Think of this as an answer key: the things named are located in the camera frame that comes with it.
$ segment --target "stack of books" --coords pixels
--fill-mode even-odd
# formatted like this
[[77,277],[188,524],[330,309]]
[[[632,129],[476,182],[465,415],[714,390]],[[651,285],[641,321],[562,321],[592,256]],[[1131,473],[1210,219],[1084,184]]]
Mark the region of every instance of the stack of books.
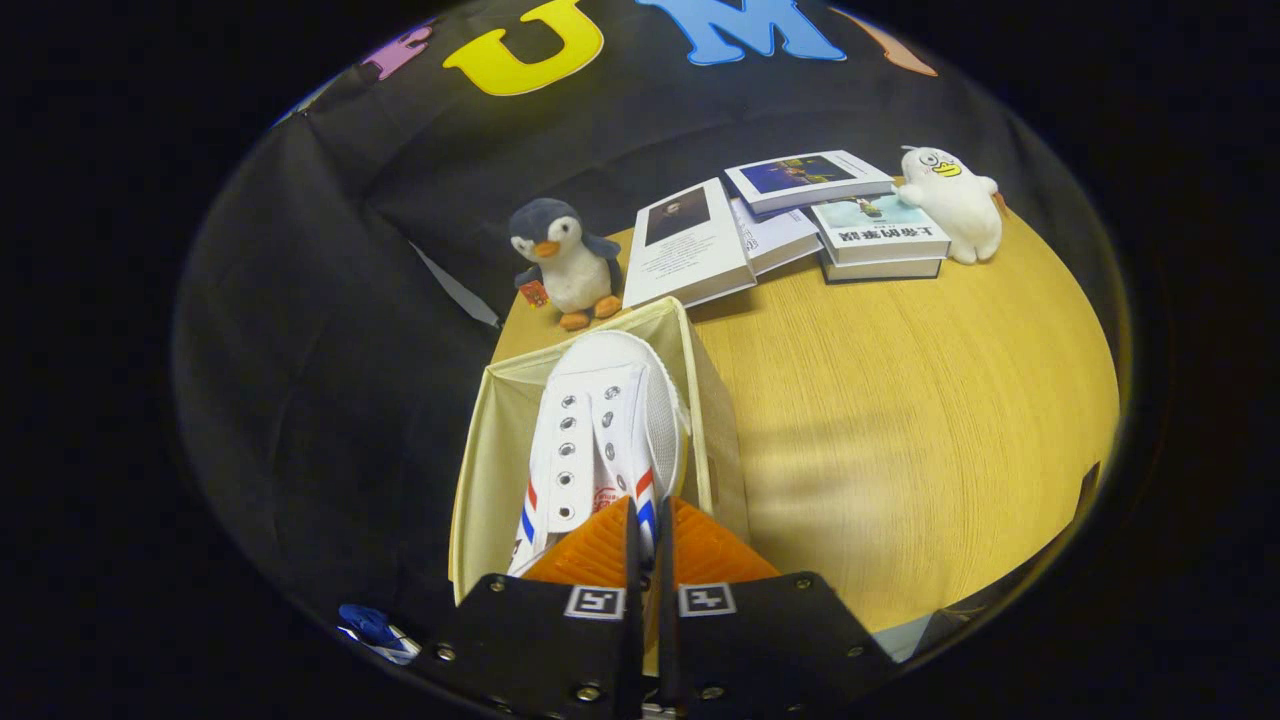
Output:
[[817,252],[828,283],[934,278],[950,238],[893,193],[893,178],[844,150],[724,170],[636,213],[625,306],[686,306],[756,284]]
[[842,150],[776,158],[726,170],[758,218],[803,208],[818,224],[828,283],[936,278],[950,238],[902,204],[893,179]]

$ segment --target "stuffed toy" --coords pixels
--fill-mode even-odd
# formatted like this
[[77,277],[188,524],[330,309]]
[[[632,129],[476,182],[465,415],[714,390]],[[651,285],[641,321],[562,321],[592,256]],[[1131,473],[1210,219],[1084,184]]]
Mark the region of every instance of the stuffed toy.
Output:
[[568,202],[539,197],[511,217],[511,246],[534,266],[516,275],[516,287],[538,305],[538,284],[561,315],[559,325],[579,331],[591,315],[608,318],[622,309],[618,252],[622,246],[582,227]]
[[988,260],[1002,231],[996,181],[973,174],[954,155],[936,147],[911,147],[902,156],[906,183],[893,192],[928,213],[951,237],[951,259],[965,265]]

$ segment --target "canvas shoe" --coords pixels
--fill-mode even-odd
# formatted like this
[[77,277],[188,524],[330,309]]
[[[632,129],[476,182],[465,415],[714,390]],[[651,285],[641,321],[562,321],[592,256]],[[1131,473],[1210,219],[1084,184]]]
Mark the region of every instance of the canvas shoe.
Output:
[[689,428],[689,410],[649,343],[617,331],[576,341],[543,391],[507,574],[524,574],[623,495],[635,501],[643,555],[652,560],[658,503],[680,492]]

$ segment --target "wooden table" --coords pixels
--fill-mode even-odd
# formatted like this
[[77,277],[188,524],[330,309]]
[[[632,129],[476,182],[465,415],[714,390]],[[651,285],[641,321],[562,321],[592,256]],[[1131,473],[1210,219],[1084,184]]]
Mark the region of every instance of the wooden table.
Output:
[[[631,231],[611,238],[626,269]],[[937,279],[827,286],[810,256],[689,314],[733,397],[753,546],[872,632],[1030,557],[1111,454],[1102,328],[1016,217],[991,263]],[[517,295],[494,361],[563,341],[558,316]]]

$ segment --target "screw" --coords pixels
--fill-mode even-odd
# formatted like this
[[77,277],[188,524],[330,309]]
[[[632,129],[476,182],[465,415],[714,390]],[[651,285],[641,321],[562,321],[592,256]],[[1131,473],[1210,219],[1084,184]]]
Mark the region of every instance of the screw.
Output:
[[573,693],[573,697],[576,697],[582,702],[595,702],[600,700],[600,688],[595,685],[582,685],[577,688],[577,692]]

